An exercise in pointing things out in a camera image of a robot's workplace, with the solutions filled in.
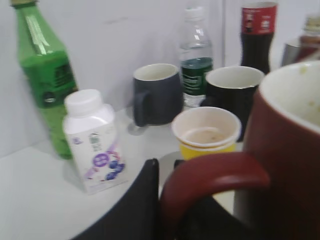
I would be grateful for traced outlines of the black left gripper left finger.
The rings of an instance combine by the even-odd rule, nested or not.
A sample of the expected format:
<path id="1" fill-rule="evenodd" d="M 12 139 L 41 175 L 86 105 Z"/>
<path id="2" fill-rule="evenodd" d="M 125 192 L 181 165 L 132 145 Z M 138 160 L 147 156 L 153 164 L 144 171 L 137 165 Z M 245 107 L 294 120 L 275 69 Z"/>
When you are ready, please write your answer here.
<path id="1" fill-rule="evenodd" d="M 148 159 L 122 198 L 75 240 L 156 240 L 159 162 Z"/>

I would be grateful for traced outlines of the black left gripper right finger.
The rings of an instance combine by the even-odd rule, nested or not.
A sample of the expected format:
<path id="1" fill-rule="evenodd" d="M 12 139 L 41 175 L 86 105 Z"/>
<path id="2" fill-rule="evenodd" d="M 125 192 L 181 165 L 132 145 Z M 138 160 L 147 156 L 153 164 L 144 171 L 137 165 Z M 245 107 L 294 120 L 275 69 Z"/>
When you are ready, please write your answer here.
<path id="1" fill-rule="evenodd" d="M 195 203 L 179 222 L 177 240 L 249 240 L 250 230 L 213 197 Z"/>

